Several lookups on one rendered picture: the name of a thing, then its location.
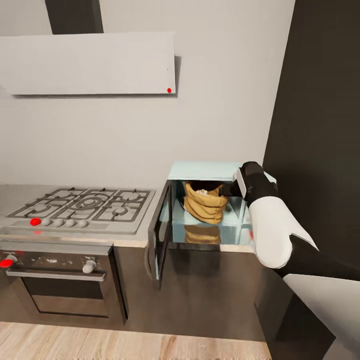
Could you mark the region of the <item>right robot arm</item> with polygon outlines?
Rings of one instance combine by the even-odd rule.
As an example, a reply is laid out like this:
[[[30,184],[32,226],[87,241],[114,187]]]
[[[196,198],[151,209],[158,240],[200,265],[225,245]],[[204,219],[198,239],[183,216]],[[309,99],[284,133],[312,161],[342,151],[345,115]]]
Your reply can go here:
[[[254,250],[360,360],[360,268],[319,251],[257,162],[245,163],[218,196],[247,202]]]

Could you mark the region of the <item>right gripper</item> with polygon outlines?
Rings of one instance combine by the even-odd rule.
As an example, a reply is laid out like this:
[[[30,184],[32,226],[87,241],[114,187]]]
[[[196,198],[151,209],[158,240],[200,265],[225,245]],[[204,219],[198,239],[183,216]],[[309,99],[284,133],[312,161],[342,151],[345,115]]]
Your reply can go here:
[[[236,189],[235,181],[233,183],[224,183],[222,187],[219,188],[218,196],[228,196],[228,197],[243,197],[241,190]]]

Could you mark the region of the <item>microwave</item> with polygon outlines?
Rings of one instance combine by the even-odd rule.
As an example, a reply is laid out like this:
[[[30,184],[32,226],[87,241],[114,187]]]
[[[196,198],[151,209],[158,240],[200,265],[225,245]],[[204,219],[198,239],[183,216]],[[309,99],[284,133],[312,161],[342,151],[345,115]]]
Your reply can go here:
[[[155,212],[149,224],[148,243],[144,254],[144,263],[154,291],[160,291],[172,222],[202,223],[189,213],[185,207],[187,180],[224,180],[225,184],[234,182],[233,175],[242,168],[234,162],[188,162],[175,161],[159,198]],[[264,172],[270,182],[276,179]],[[242,197],[230,196],[223,211],[220,224],[251,225],[247,201]]]

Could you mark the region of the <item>popcorn bag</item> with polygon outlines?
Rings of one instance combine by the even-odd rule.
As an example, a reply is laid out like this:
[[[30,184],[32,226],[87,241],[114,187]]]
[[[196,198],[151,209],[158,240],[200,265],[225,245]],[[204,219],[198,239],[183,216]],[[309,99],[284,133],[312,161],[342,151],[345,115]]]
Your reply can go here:
[[[191,215],[203,223],[216,225],[223,219],[223,211],[229,196],[219,196],[224,180],[187,180],[185,207]],[[207,195],[197,191],[204,191]]]

